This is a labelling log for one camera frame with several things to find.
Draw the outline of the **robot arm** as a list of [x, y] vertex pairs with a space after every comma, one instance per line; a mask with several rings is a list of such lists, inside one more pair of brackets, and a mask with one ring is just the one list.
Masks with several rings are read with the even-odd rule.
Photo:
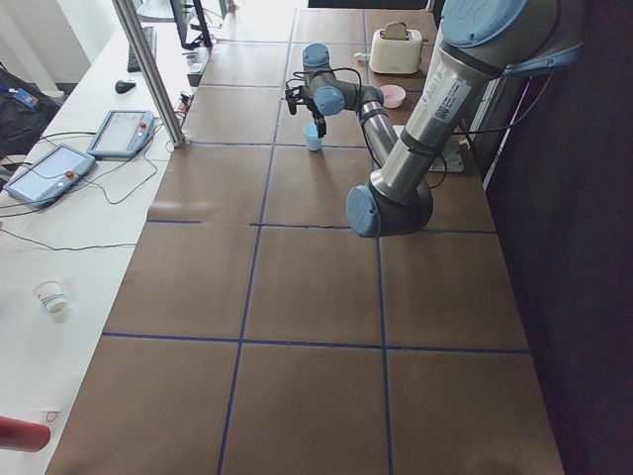
[[502, 75], [551, 73], [573, 63], [582, 46], [582, 1], [448, 1], [439, 24], [423, 93], [401, 132], [395, 132], [384, 95], [341, 81], [323, 44], [303, 52], [301, 85], [287, 88], [290, 113], [306, 106], [317, 134], [325, 117], [354, 112], [380, 164], [364, 185], [350, 190], [346, 216], [364, 238], [421, 230], [433, 200], [424, 176], [479, 91]]

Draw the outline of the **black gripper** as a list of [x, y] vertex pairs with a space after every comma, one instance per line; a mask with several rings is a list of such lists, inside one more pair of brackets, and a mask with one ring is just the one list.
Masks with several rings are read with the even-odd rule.
[[319, 113], [311, 89], [305, 85], [291, 87], [286, 84], [284, 94], [291, 115], [297, 114], [299, 106], [306, 106], [315, 115], [316, 136], [322, 139], [326, 135], [326, 121], [324, 116]]

